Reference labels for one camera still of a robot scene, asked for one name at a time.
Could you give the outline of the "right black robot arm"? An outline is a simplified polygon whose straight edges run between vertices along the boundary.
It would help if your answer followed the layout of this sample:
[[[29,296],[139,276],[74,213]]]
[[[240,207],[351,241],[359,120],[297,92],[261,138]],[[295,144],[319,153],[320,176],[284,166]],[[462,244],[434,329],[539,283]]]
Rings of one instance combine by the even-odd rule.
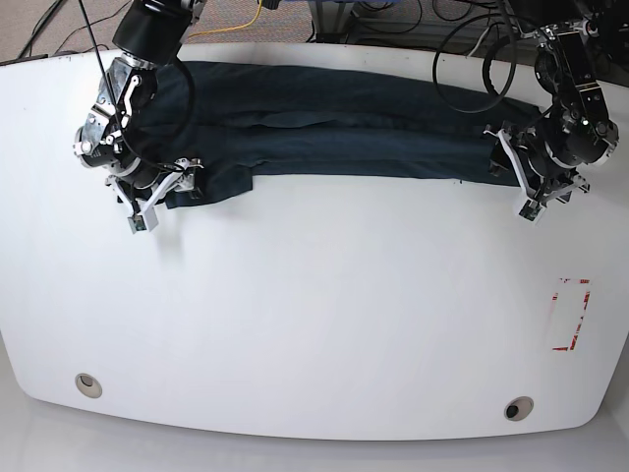
[[[107,169],[107,183],[120,184],[127,197],[166,177],[175,178],[169,192],[202,196],[195,183],[200,164],[194,162],[186,170],[182,163],[163,163],[156,148],[181,135],[192,118],[196,86],[178,52],[204,6],[203,1],[134,1],[116,29],[113,43],[122,54],[101,70],[98,95],[78,129],[74,152],[83,166]],[[188,101],[174,131],[153,136],[136,128],[134,121],[155,98],[157,71],[169,65],[183,75]]]

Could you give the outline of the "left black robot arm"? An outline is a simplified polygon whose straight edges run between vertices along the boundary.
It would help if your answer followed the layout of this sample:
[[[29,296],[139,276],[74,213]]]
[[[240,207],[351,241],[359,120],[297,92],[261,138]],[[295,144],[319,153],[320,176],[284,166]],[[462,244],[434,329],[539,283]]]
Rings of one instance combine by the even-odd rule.
[[[553,192],[589,192],[579,174],[582,165],[604,162],[618,145],[617,126],[609,117],[586,46],[598,34],[575,1],[502,1],[514,15],[513,32],[493,44],[483,63],[483,82],[496,95],[490,67],[497,53],[515,40],[539,42],[534,65],[538,84],[550,94],[550,108],[524,126],[505,124],[492,152],[489,171],[515,174],[532,197]]]

